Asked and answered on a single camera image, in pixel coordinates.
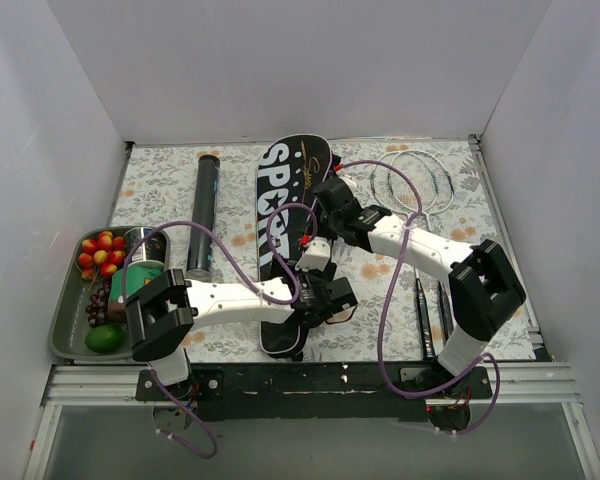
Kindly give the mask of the black racket cover bag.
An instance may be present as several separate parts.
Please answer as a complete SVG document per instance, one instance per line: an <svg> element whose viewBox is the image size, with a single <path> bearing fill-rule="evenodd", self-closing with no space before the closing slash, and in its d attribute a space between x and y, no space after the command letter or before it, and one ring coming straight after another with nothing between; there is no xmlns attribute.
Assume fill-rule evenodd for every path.
<svg viewBox="0 0 600 480"><path fill-rule="evenodd" d="M328 176L331 168L331 147L325 138L315 134L284 137L274 142L260 158L256 175L256 219L261 281L284 274L266 240L269 216L276 208L290 203L314 209L313 187ZM310 216L298 208L285 210L272 221L273 243L290 267L300 259L301 241L310 233ZM263 322L260 324L261 348L272 358L300 361L310 329L309 319L303 314L292 316L283 324Z"/></svg>

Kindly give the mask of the white badminton racket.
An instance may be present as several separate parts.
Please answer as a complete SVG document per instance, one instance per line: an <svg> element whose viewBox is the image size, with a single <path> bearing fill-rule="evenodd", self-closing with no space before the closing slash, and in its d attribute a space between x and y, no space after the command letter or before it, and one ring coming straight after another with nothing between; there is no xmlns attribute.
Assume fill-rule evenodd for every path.
<svg viewBox="0 0 600 480"><path fill-rule="evenodd" d="M406 218L420 211L418 219L413 224L429 231L431 213L438 206L444 192L443 180L445 177L439 159L423 150L406 150L386 153L380 160L405 174L419 193L420 200L417 200L410 184L404 181L398 173L378 166L373 168L370 180L374 198L381 205ZM435 357L435 349L427 297L421 282L420 271L414 267L413 273L415 311L422 357L424 360L432 360Z"/></svg>

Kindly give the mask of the black shuttlecock tube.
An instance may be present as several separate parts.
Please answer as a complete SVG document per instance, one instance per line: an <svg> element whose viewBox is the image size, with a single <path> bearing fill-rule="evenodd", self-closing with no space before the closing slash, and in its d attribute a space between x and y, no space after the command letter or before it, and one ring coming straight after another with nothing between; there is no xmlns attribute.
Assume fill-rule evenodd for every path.
<svg viewBox="0 0 600 480"><path fill-rule="evenodd" d="M212 154L198 159L192 221L212 231L215 223L220 160ZM203 282L211 279L212 241L204 232L190 231L186 277Z"/></svg>

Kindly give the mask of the black badminton racket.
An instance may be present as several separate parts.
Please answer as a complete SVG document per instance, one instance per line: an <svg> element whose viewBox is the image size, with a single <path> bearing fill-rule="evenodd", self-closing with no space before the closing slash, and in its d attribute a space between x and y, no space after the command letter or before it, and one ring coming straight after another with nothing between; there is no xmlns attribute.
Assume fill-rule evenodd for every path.
<svg viewBox="0 0 600 480"><path fill-rule="evenodd" d="M421 150L396 153L390 164L405 173L415 185L422 202L422 229L433 232L432 218L448 210L455 198L450 173L433 154ZM417 201L407 185L394 173L387 177L390 196L409 213L417 209Z"/></svg>

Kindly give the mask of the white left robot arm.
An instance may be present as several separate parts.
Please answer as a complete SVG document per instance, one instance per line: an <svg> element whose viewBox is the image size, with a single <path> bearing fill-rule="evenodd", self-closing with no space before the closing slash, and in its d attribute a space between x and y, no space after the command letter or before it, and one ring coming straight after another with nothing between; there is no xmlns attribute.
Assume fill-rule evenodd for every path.
<svg viewBox="0 0 600 480"><path fill-rule="evenodd" d="M205 283L167 270L125 301L131 358L150 365L158 387L173 400L185 398L193 377L182 342L201 328L256 322L260 346L274 359L297 359L309 331L342 315L349 320L357 298L345 278L327 280L302 273L295 285L286 276L257 282Z"/></svg>

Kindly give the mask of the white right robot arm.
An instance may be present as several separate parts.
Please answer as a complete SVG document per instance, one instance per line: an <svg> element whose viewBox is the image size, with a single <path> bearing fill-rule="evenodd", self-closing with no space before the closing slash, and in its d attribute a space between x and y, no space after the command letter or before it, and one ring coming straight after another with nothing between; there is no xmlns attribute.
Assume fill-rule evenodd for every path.
<svg viewBox="0 0 600 480"><path fill-rule="evenodd" d="M347 183L314 188L328 227L347 245L405 262L440 281L451 295L456 327L434 360L432 383L444 397L469 384L466 368L525 303L526 292L500 244L446 239L412 228L390 210L362 207Z"/></svg>

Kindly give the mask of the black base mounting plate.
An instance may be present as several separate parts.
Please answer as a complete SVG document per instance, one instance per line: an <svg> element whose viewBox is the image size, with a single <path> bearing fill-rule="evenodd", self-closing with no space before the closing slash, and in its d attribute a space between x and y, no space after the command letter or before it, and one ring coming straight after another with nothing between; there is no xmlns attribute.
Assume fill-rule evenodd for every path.
<svg viewBox="0 0 600 480"><path fill-rule="evenodd" d="M391 385L420 390L424 362L202 363L169 388L204 421L259 419L431 419L450 426L469 420L469 403L492 396L487 371L427 399L405 399Z"/></svg>

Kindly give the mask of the black printed can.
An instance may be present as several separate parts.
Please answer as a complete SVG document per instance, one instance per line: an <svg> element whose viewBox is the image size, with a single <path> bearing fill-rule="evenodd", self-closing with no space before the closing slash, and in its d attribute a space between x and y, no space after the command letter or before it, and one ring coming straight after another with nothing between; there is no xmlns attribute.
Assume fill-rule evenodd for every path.
<svg viewBox="0 0 600 480"><path fill-rule="evenodd" d="M125 253L129 255L131 250L137 244L140 244L138 249L131 255L129 264L145 268L164 269L169 260L170 239L164 232L160 231L145 240L151 230L151 227L128 229L123 235Z"/></svg>

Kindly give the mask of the floral tablecloth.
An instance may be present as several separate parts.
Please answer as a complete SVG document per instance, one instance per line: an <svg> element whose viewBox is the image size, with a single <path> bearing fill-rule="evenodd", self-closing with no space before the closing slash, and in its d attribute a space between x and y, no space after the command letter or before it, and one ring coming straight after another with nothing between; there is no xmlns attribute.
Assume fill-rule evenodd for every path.
<svg viewBox="0 0 600 480"><path fill-rule="evenodd" d="M450 173L455 198L450 208L432 218L433 233L478 244L498 239L496 218L470 145L465 141L335 142L332 151L357 182L360 203L369 205L371 173L384 167L389 152L423 150L436 156ZM169 264L186 264L198 159L212 154L220 160L215 231L226 246L216 252L212 277L233 283L258 273L256 175L262 145L201 147L136 147L132 150L115 203L116 226L165 225L171 240ZM303 350L307 362L418 360L420 334L414 301L414 273L386 256L337 243L336 273L348 279L358 300L353 317L324 324L308 335Z"/></svg>

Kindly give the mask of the green fake fruit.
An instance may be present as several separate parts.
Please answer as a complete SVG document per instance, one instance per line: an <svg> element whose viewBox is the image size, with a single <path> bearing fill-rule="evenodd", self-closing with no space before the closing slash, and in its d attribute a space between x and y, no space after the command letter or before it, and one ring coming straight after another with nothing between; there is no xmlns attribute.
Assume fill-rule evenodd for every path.
<svg viewBox="0 0 600 480"><path fill-rule="evenodd" d="M96 354L111 354L122 347L126 337L125 330L119 325L103 324L87 334L84 344Z"/></svg>

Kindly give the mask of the dark fake grapes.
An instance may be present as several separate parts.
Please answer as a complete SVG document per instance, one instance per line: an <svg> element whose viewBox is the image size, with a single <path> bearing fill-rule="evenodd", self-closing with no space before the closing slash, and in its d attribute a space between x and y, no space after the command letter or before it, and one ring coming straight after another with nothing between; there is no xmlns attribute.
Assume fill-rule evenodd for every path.
<svg viewBox="0 0 600 480"><path fill-rule="evenodd" d="M99 327L109 322L108 304L110 293L111 281L105 280L97 285L95 291L90 295L89 303L84 309L90 327Z"/></svg>

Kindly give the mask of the red yellow fake fruit bunch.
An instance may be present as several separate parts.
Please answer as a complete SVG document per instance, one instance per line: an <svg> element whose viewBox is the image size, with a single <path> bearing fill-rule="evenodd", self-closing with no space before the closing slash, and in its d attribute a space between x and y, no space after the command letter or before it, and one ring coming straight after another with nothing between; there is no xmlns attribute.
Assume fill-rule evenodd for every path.
<svg viewBox="0 0 600 480"><path fill-rule="evenodd" d="M93 238L84 239L78 248L76 260L82 279L111 279L123 265L125 251L124 238L112 231L101 231Z"/></svg>

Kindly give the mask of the dark green tray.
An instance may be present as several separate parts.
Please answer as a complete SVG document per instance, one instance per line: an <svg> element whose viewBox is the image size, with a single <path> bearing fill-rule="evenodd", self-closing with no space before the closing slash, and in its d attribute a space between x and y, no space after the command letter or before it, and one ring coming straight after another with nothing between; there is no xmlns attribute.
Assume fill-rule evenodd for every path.
<svg viewBox="0 0 600 480"><path fill-rule="evenodd" d="M94 230L87 233L78 242L67 272L49 334L49 346L55 355L67 360L86 363L113 363L131 358L132 342L130 341L130 334L128 332L127 319L125 323L113 323L110 321L107 323L119 325L127 334L124 344L116 352L111 354L96 354L85 346L84 340L93 328L87 322L87 314L84 309L88 305L89 297L95 291L95 287L105 281L105 279L100 278L95 281L83 280L76 260L78 248L84 239L88 237L93 238L101 231L112 231L115 235L123 237L124 233L133 227L140 226L107 227L103 230Z"/></svg>

